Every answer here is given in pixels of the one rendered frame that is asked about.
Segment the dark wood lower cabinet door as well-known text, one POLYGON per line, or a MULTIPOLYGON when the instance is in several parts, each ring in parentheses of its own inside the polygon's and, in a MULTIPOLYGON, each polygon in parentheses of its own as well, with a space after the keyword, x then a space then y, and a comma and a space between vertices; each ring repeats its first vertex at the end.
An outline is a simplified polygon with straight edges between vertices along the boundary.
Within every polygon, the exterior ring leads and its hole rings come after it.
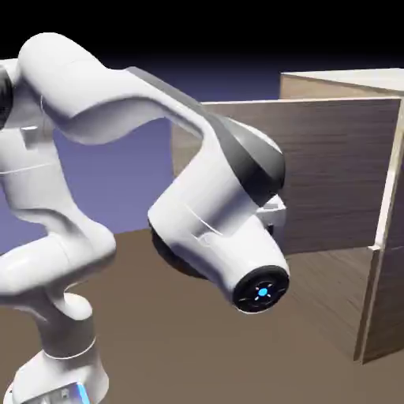
POLYGON ((404 246, 372 252, 353 359, 361 364, 404 350, 404 246))

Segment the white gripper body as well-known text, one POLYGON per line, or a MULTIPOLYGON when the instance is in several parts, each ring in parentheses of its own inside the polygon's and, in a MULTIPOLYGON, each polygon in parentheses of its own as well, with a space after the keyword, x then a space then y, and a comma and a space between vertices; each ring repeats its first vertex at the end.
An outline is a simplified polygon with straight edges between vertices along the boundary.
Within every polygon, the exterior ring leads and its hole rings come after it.
POLYGON ((256 211, 256 216, 270 235, 276 235, 285 226, 286 205, 279 195, 275 195, 256 211))

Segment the wooden cabinet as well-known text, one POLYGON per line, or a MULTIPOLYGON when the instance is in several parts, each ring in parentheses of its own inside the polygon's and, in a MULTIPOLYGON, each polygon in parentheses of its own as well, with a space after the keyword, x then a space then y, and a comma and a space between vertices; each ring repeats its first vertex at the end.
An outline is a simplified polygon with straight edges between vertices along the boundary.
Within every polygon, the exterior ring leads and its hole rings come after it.
POLYGON ((282 99, 371 95, 402 100, 376 230, 375 250, 385 250, 404 246, 404 68, 282 73, 280 79, 282 99))

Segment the dark wood cabinet door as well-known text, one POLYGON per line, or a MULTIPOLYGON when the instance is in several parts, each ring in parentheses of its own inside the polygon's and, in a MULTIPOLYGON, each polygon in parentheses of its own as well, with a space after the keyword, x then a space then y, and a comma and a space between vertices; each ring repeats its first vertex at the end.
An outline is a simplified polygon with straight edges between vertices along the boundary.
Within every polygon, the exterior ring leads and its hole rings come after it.
POLYGON ((267 134, 286 158, 286 254, 372 245, 404 99, 207 102, 267 134))
POLYGON ((404 246, 372 252, 353 359, 361 364, 404 350, 404 246))

